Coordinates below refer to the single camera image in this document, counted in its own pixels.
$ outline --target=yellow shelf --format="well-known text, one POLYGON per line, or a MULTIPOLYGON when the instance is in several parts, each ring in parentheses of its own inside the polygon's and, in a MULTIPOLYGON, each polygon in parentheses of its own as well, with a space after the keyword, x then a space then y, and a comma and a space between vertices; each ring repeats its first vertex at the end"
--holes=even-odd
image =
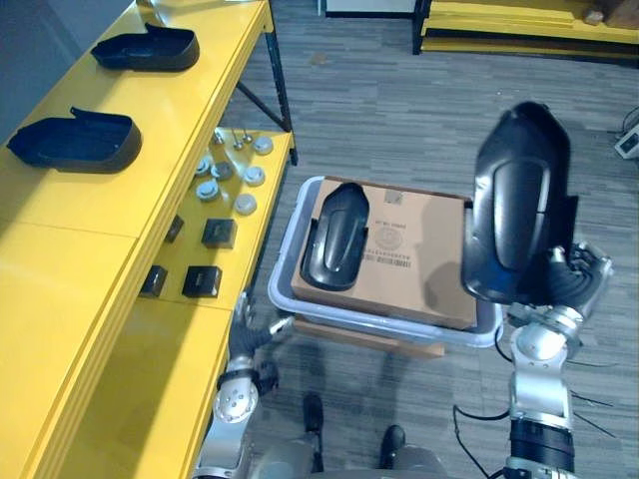
POLYGON ((221 133, 225 143, 211 144, 211 152, 215 161, 232 163, 235 174, 231 179, 219 182, 220 195, 211 202, 202 202, 195 194, 196 186, 211 177, 207 175, 192 181, 178 208, 178 215, 185 224, 174 242, 162 245, 154 264, 161 265, 169 272, 161 299, 231 310, 253 276, 257 256, 289 158, 289 149, 293 147, 293 135, 250 132, 254 138, 268 136, 273 140, 273 151, 266 156, 261 156, 253 152, 250 145, 245 145, 239 151, 234 150, 231 132, 221 130, 221 133), (247 166, 259 166, 265 171, 266 180, 262 185, 249 187, 242 181, 242 174, 247 166), (253 195, 258 203, 258 208, 247 217, 243 217, 233 209, 236 196, 244 193, 253 195), (237 233, 233 248, 209 249, 202 245, 202 233, 208 218, 231 218, 235 221, 237 233), (216 265, 222 270, 218 297, 192 299, 182 295, 187 266, 190 264, 216 265))
POLYGON ((433 28, 639 45, 639 30, 584 23, 588 6, 580 0, 433 0, 421 35, 433 28))
POLYGON ((488 39, 427 37, 421 43, 423 52, 517 53, 530 55, 564 55, 571 57, 639 58, 637 48, 625 45, 583 44, 552 40, 488 39))
MULTIPOLYGON (((129 115, 143 136, 129 168, 58 173, 0 149, 0 283, 16 284, 2 292, 2 478, 56 477, 202 150, 259 36, 273 29, 265 0, 154 5, 167 26, 196 32, 196 65, 179 73, 112 72, 87 53, 23 124, 69 116, 71 106, 129 115), (54 313, 65 320, 52 334, 54 313), (18 344, 18 357, 29 361, 14 360, 18 344)), ((142 32, 152 16, 133 3, 101 39, 142 32)))
POLYGON ((230 323, 227 310, 138 299, 59 477, 189 477, 230 323))
POLYGON ((133 244, 0 222, 0 477, 22 477, 46 448, 55 412, 80 393, 77 359, 95 340, 104 290, 119 273, 111 259, 133 244))

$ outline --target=circular logo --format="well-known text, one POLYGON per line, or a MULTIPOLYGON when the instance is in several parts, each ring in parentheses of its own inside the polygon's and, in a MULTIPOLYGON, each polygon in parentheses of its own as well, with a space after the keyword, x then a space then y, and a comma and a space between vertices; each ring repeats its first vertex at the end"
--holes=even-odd
POLYGON ((401 233, 394 228, 380 228, 373 237, 377 245, 383 249, 395 250, 401 246, 401 233))

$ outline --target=white round knob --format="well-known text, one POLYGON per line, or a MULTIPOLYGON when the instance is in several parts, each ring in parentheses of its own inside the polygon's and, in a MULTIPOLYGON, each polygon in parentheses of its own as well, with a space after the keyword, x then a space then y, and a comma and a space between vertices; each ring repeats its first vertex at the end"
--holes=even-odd
POLYGON ((203 202, 209 202, 210 200, 213 200, 219 192, 220 189, 218 188, 218 182, 216 182, 215 180, 203 182, 196 188, 196 195, 203 202))
POLYGON ((273 151, 273 140, 269 137, 257 137, 253 142, 253 149, 258 155, 268 155, 273 151))
POLYGON ((200 159, 198 167, 196 168, 196 177, 203 177, 210 169, 213 162, 213 156, 211 152, 206 152, 200 159))
POLYGON ((244 181, 250 187, 258 187, 266 179, 264 170, 260 167, 248 167, 244 171, 244 181))
POLYGON ((234 204, 236 212, 245 217, 254 212, 257 207, 258 202, 256 202, 255 197, 253 195, 249 195, 248 193, 242 193, 241 195, 238 195, 234 204))

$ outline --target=white wall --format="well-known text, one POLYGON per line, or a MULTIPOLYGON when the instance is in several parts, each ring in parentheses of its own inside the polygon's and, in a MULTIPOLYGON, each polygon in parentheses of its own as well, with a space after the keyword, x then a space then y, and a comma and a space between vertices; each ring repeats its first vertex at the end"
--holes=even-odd
POLYGON ((411 13, 414 5, 414 0, 326 0, 330 12, 411 13))
POLYGON ((1 142, 130 1, 0 0, 1 142))

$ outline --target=black cable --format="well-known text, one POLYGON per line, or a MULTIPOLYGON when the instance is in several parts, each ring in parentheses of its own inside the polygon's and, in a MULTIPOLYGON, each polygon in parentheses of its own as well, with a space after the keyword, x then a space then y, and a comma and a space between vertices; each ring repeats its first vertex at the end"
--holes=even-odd
POLYGON ((470 453, 468 448, 466 448, 464 443, 461 441, 461 437, 459 436, 459 425, 457 424, 457 412, 461 414, 462 416, 466 416, 471 419, 477 419, 479 421, 497 421, 499 419, 503 419, 504 417, 507 417, 509 414, 509 411, 505 411, 502 414, 499 414, 498 416, 475 416, 474 414, 469 414, 467 412, 462 411, 459 408, 459 406, 457 406, 456 404, 452 405, 452 422, 455 427, 455 438, 457 439, 457 442, 461 446, 461 449, 463 449, 463 452, 465 452, 466 455, 470 458, 470 460, 474 463, 474 465, 477 466, 477 468, 481 471, 484 477, 486 479, 490 479, 493 476, 488 475, 486 470, 483 467, 481 467, 481 464, 479 464, 479 462, 475 459, 475 457, 470 453))
POLYGON ((590 425, 591 425, 592 427, 594 427, 595 429, 598 429, 599 431, 603 432, 604 434, 606 434, 606 435, 608 435, 608 436, 610 436, 610 437, 613 437, 613 438, 615 438, 615 439, 617 438, 617 436, 615 436, 612 432, 607 431, 606 429, 604 429, 603 427, 601 427, 601 426, 599 426, 599 425, 595 424, 595 423, 594 423, 594 422, 592 422, 591 420, 586 419, 585 417, 583 417, 583 416, 582 416, 581 414, 579 414, 578 412, 574 412, 574 411, 572 411, 572 413, 573 413, 575 416, 577 416, 579 419, 581 419, 582 421, 587 422, 588 424, 590 424, 590 425))
POLYGON ((512 362, 512 359, 506 356, 506 354, 501 350, 501 347, 499 347, 499 341, 497 340, 497 336, 499 335, 500 329, 503 329, 503 326, 501 326, 501 328, 498 327, 497 329, 495 329, 495 336, 494 336, 495 349, 497 349, 497 352, 499 353, 499 355, 503 357, 506 361, 512 362))
POLYGON ((592 402, 594 404, 599 404, 601 406, 606 406, 606 407, 615 407, 613 404, 610 404, 609 402, 597 401, 595 399, 591 399, 589 397, 582 396, 581 394, 573 391, 572 389, 570 389, 570 394, 572 394, 572 397, 576 397, 577 399, 581 399, 583 401, 592 402))
POLYGON ((576 366, 588 366, 588 367, 615 367, 618 366, 618 362, 609 362, 608 364, 595 364, 592 362, 581 362, 581 361, 566 361, 568 364, 574 364, 576 366))
POLYGON ((503 469, 499 469, 498 471, 494 472, 490 477, 488 477, 488 479, 497 479, 497 477, 501 476, 503 476, 503 469))
POLYGON ((639 110, 639 107, 635 107, 632 110, 630 110, 627 115, 625 117, 623 117, 623 122, 621 122, 621 134, 625 135, 627 133, 626 130, 626 120, 628 120, 628 118, 630 117, 630 115, 632 115, 633 113, 635 113, 637 110, 639 110))

